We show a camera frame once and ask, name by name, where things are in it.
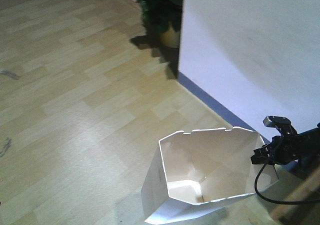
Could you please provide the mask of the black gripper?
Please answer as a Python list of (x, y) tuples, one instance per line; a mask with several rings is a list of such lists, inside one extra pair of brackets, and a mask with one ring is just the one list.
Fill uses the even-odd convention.
[(253, 165), (286, 165), (298, 160), (297, 152), (292, 148), (292, 140), (298, 134), (293, 126), (275, 126), (280, 135), (272, 138), (272, 141), (257, 148), (250, 157)]

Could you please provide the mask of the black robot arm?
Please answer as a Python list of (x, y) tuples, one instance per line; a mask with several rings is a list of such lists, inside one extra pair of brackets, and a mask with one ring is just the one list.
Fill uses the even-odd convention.
[(320, 128), (313, 128), (298, 134), (292, 125), (272, 123), (280, 136), (274, 136), (272, 141), (255, 149), (251, 156), (253, 165), (287, 165), (292, 161), (320, 153)]

